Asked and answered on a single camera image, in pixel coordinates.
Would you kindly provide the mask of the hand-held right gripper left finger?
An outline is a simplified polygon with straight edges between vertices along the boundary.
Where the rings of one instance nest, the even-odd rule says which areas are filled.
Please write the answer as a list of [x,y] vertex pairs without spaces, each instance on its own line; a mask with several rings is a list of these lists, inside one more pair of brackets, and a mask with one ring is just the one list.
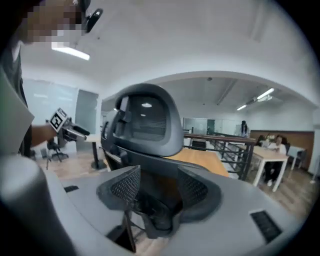
[[110,210],[126,211],[130,209],[140,190],[141,167],[127,166],[115,172],[117,175],[97,187],[99,200]]

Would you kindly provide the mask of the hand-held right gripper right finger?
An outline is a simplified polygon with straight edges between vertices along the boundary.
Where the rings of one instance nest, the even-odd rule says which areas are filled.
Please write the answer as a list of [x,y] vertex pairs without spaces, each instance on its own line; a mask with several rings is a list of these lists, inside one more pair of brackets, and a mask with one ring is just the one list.
[[179,166],[177,187],[182,199],[181,223],[193,223],[207,219],[222,203],[221,188],[214,182]]

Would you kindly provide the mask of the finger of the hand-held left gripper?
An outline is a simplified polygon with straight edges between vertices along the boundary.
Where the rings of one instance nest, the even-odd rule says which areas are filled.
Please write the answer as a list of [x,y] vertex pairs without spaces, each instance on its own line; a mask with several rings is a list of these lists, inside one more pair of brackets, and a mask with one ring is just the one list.
[[87,137],[72,129],[65,130],[65,140],[66,141],[85,141]]
[[88,130],[86,130],[85,128],[79,126],[79,125],[74,125],[73,127],[73,130],[84,135],[84,136],[89,136],[90,135],[90,132]]

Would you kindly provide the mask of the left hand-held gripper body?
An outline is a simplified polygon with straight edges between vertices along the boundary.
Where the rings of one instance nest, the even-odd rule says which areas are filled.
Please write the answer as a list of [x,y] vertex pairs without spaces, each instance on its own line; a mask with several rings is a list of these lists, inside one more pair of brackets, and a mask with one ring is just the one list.
[[59,107],[45,125],[46,139],[51,140],[57,137],[59,146],[64,148],[68,142],[74,140],[69,129],[71,129],[71,118]]

